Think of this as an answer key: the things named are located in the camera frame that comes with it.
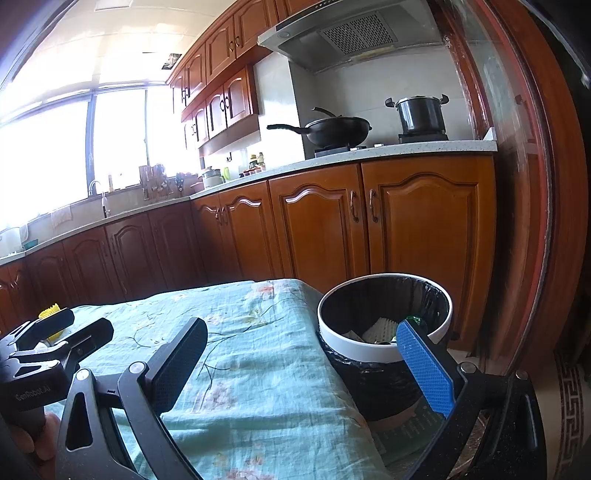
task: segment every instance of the white countertop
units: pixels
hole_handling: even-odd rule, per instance
[[[448,140],[448,141],[441,141],[441,142],[418,142],[418,143],[409,143],[409,144],[398,144],[398,145],[386,145],[384,147],[372,147],[372,148],[365,148],[362,150],[356,150],[352,152],[343,152],[337,153],[333,155],[327,155],[325,157],[320,158],[312,158],[311,160],[304,160],[297,163],[291,163],[289,165],[284,165],[277,168],[272,168],[270,170],[263,171],[261,173],[257,173],[255,175],[250,175],[248,177],[244,177],[242,179],[231,180],[226,183],[222,183],[221,185],[217,185],[215,187],[203,190],[202,192],[198,192],[190,197],[183,197],[179,199],[171,199],[165,200],[163,202],[152,203],[150,205],[146,205],[140,208],[136,208],[134,210],[129,210],[127,212],[122,212],[117,215],[110,216],[108,218],[99,220],[98,222],[89,223],[88,225],[81,226],[69,232],[63,233],[61,235],[57,235],[54,238],[51,238],[45,242],[40,243],[36,247],[30,248],[26,252],[20,252],[17,254],[12,254],[7,257],[0,258],[0,266],[10,263],[12,261],[18,260],[20,258],[24,258],[26,255],[31,255],[36,251],[47,247],[51,244],[56,242],[60,242],[68,237],[76,235],[77,233],[82,233],[86,230],[90,230],[91,228],[95,228],[101,225],[106,225],[107,223],[116,222],[118,220],[124,219],[126,217],[137,215],[138,213],[147,212],[149,210],[154,210],[156,208],[164,207],[167,205],[173,205],[175,203],[180,202],[187,202],[189,200],[198,199],[201,197],[205,197],[212,193],[222,192],[224,190],[232,189],[235,187],[239,187],[241,185],[245,185],[248,183],[255,183],[261,180],[266,180],[271,177],[278,177],[293,174],[303,170],[309,170],[311,168],[318,168],[324,167],[329,165],[337,165],[341,163],[347,162],[355,162],[355,161],[362,161],[362,160],[383,160],[387,157],[395,157],[397,155],[406,156],[406,155],[420,155],[420,154],[433,154],[433,153],[494,153],[496,152],[496,142],[489,141],[489,140]]]

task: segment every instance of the bottle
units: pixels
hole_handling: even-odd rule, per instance
[[[256,158],[256,162],[259,164],[259,167],[263,169],[263,171],[266,170],[265,157],[263,156],[262,152],[259,152],[259,156]]]

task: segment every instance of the finger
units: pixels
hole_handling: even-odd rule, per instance
[[[56,459],[52,458],[39,467],[39,475],[43,480],[55,480],[56,478]]]
[[[14,425],[8,425],[12,440],[17,445],[18,449],[24,453],[32,453],[35,449],[35,444],[31,436],[25,432],[22,428]]]
[[[57,434],[60,430],[60,419],[53,413],[48,413],[45,419],[45,426],[39,438],[35,442],[35,453],[47,461],[56,455]]]

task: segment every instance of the black wok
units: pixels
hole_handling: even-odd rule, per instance
[[[320,107],[312,110],[323,112],[330,118],[316,120],[305,127],[292,127],[291,125],[268,125],[268,130],[291,130],[299,135],[307,135],[314,145],[320,148],[356,147],[364,141],[371,126],[365,118],[358,116],[335,116]]]

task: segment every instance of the wok handle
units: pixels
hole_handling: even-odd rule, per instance
[[[293,127],[292,125],[286,124],[267,125],[267,130],[291,130],[299,135],[307,135],[312,132],[312,130],[307,127]]]
[[[334,117],[336,117],[336,115],[335,115],[333,112],[331,112],[331,111],[327,110],[326,108],[322,108],[321,106],[315,106],[315,107],[312,109],[312,111],[313,111],[313,112],[321,112],[321,113],[323,113],[323,114],[325,114],[325,115],[328,115],[328,116],[331,116],[331,117],[333,117],[333,118],[334,118]]]

